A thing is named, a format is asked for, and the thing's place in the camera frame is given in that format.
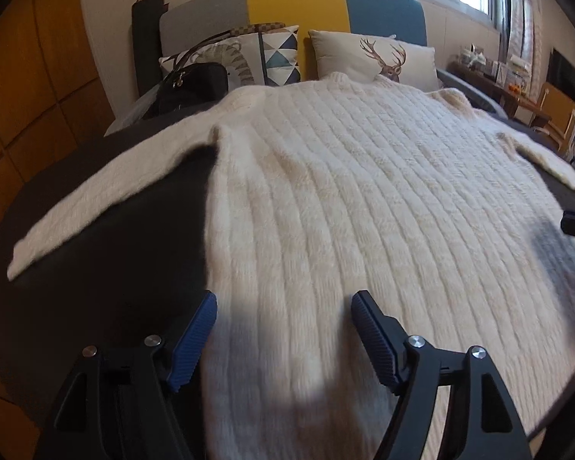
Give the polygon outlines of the white knitted sweater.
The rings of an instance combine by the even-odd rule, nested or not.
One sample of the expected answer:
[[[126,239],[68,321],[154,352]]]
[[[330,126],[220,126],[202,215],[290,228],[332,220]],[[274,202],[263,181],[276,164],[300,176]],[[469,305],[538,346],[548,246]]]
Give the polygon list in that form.
[[[120,252],[84,277],[168,327],[198,290],[218,299],[203,350],[214,459],[365,459],[396,399],[349,315],[369,291],[433,345],[491,352],[527,432],[575,378],[575,238],[549,190],[575,170],[454,89],[334,73],[242,87],[116,157],[14,247],[11,280],[61,273],[119,204],[142,202],[196,156]]]

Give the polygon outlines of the wooden chair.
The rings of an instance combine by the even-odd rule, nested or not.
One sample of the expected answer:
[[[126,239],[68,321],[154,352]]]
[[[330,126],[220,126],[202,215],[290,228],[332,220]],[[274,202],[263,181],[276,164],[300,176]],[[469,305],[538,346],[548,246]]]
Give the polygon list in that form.
[[[546,82],[541,86],[537,107],[530,126],[552,139],[561,156],[575,156],[575,101]]]

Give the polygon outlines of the wooden side table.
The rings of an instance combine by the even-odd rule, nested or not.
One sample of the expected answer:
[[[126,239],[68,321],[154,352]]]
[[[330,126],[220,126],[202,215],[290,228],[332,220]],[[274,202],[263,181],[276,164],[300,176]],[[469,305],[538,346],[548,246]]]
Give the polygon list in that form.
[[[463,64],[453,61],[448,65],[447,73],[468,84],[467,93],[478,103],[488,102],[490,109],[498,114],[501,111],[509,120],[516,120],[520,110],[530,114],[527,126],[544,128],[550,121],[550,116],[536,104],[527,100],[523,95],[511,92],[488,79],[483,73],[473,71]]]

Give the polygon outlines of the deer print pillow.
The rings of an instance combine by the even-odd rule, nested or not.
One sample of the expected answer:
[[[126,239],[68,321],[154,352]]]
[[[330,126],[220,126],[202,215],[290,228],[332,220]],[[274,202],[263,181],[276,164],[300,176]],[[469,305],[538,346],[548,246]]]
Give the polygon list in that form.
[[[320,79],[342,73],[353,81],[370,83],[384,76],[422,92],[440,88],[434,48],[407,44],[394,36],[311,30],[309,37]]]

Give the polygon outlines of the grey yellow blue sofa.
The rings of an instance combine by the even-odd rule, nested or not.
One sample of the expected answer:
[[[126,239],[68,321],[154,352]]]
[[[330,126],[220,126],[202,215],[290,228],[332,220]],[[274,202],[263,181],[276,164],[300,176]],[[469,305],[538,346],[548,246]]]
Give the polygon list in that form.
[[[190,49],[220,32],[253,24],[280,22],[299,26],[298,62],[301,80],[318,79],[315,51],[309,31],[355,35],[394,36],[398,41],[430,47],[427,22],[419,0],[192,0],[168,10],[159,20],[163,56]],[[452,77],[436,61],[440,87],[455,87],[470,102],[498,117],[488,102],[478,103],[467,93],[468,84]]]

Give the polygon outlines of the black handbag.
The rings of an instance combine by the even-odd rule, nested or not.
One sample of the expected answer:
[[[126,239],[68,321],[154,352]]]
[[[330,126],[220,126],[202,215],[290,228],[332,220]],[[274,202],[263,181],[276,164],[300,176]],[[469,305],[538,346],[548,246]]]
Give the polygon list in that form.
[[[169,74],[156,88],[154,100],[143,114],[145,120],[186,107],[219,101],[228,92],[225,67],[215,62],[194,63]]]

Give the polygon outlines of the geometric triangle pillow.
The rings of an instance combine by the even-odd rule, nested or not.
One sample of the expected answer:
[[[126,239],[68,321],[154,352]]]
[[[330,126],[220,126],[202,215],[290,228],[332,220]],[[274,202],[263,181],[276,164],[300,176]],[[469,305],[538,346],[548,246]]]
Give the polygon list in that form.
[[[165,74],[194,63],[225,67],[228,89],[241,86],[284,86],[301,81],[298,62],[299,26],[264,23],[206,38],[203,42],[159,59]]]

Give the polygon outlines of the black rolled mat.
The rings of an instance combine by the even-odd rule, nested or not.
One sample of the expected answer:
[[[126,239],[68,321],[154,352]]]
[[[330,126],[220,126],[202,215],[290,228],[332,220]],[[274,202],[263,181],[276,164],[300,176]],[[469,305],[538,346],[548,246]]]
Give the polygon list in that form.
[[[131,41],[140,97],[163,78],[159,65],[163,56],[159,20],[166,11],[165,0],[137,0],[131,6]]]

